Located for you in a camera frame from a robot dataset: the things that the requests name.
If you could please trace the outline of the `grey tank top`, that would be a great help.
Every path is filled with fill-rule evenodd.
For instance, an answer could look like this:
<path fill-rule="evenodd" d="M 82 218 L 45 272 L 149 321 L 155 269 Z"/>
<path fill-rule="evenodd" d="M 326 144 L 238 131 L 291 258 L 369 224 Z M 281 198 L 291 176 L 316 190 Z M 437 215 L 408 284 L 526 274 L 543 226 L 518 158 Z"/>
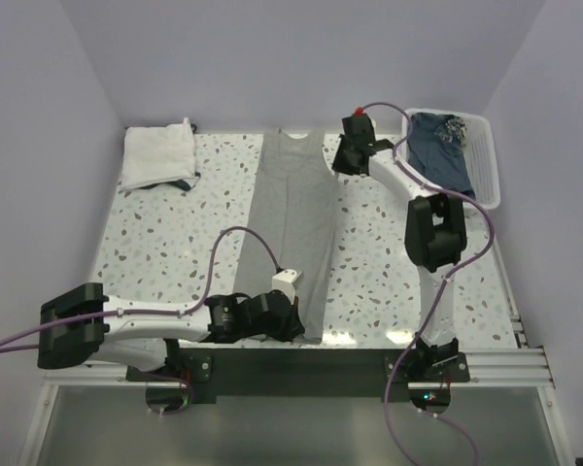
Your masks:
<path fill-rule="evenodd" d="M 325 132 L 295 138 L 281 129 L 263 134 L 248 227 L 280 266 L 301 273 L 300 340 L 323 339 L 326 298 L 337 233 L 338 180 L 323 154 Z"/>

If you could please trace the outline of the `white motorcycle print tank top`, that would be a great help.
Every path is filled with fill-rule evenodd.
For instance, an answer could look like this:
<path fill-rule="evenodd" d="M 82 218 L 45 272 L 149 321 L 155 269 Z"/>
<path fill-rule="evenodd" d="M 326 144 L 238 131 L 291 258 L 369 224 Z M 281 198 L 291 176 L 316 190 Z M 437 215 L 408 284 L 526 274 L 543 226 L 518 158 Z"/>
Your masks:
<path fill-rule="evenodd" d="M 167 126 L 126 129 L 120 173 L 123 190 L 189 183 L 199 177 L 194 134 L 187 117 Z"/>

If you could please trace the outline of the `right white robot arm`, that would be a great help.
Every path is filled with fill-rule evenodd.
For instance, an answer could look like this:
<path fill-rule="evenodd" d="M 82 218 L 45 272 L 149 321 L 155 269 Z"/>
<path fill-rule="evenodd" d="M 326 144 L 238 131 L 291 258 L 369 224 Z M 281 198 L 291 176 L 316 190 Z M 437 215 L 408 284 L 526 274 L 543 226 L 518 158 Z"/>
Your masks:
<path fill-rule="evenodd" d="M 467 246 L 463 201 L 415 181 L 411 166 L 394 157 L 395 145 L 379 140 L 362 109 L 342 119 L 343 135 L 332 169 L 348 176 L 365 175 L 406 202 L 404 248 L 417 267 L 421 316 L 412 348 L 394 368 L 412 381 L 436 381 L 457 360 L 460 344 L 454 323 L 454 285 L 446 277 Z"/>

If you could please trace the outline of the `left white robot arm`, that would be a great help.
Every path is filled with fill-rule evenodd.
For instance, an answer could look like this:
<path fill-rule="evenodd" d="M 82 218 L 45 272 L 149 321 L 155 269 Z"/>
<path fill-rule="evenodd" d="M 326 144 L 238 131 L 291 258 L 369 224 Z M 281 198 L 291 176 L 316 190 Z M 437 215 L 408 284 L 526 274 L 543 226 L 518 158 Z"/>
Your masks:
<path fill-rule="evenodd" d="M 298 299 L 279 289 L 251 297 L 213 295 L 203 304 L 147 303 L 105 294 L 100 283 L 85 283 L 41 308 L 37 365 L 72 368 L 89 360 L 115 362 L 175 379 L 182 357 L 174 341 L 232 344 L 266 336 L 291 342 L 305 331 Z"/>

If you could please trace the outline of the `blue garment in basket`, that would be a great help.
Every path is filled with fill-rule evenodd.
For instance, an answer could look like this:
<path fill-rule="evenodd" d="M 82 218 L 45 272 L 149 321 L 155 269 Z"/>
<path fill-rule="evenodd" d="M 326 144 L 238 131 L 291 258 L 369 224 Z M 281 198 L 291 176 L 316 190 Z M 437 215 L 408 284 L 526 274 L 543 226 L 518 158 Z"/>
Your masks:
<path fill-rule="evenodd" d="M 464 160 L 464 120 L 451 114 L 416 113 L 411 122 L 408 163 L 430 182 L 475 199 Z"/>

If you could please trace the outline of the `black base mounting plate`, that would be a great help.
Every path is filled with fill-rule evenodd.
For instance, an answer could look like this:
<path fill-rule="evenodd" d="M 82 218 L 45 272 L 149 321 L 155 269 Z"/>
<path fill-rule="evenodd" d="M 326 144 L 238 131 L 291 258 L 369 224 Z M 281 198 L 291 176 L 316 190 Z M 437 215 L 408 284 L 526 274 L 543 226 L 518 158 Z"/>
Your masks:
<path fill-rule="evenodd" d="M 408 385 L 446 387 L 470 381 L 465 355 L 439 366 L 423 366 L 408 353 L 396 366 L 400 349 L 238 349 L 182 348 L 179 365 L 151 374 L 128 367 L 131 383 L 162 383 L 180 377 L 196 392 L 197 403 L 214 403 L 223 396 L 384 397 L 392 380 L 390 399 L 407 401 Z"/>

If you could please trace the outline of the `aluminium frame rail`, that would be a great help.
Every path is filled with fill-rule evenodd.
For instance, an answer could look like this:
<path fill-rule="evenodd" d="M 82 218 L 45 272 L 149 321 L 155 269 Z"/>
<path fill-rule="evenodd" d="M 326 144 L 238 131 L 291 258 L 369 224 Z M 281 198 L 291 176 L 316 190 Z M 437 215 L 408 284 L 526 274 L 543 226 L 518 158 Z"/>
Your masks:
<path fill-rule="evenodd" d="M 249 340 L 241 346 L 234 345 L 188 345 L 182 348 L 225 348 L 238 349 L 318 349 L 318 350 L 347 350 L 344 346 L 326 347 L 318 345 L 292 345 L 279 342 L 258 342 Z M 407 349 L 380 348 L 401 350 L 395 365 L 402 361 Z M 467 383 L 448 383 L 446 387 L 411 383 L 409 389 L 442 388 L 448 386 L 489 386 L 489 387 L 527 387 L 549 386 L 552 383 L 551 373 L 544 352 L 540 349 L 469 349 L 463 351 L 466 357 L 470 381 Z M 126 379 L 127 368 L 115 362 L 90 360 L 81 365 L 58 370 L 48 370 L 44 375 L 46 383 L 84 385 L 84 384 L 125 384 L 131 383 Z M 162 383 L 132 383 L 162 387 L 166 390 L 187 390 L 191 385 L 180 377 L 172 377 Z"/>

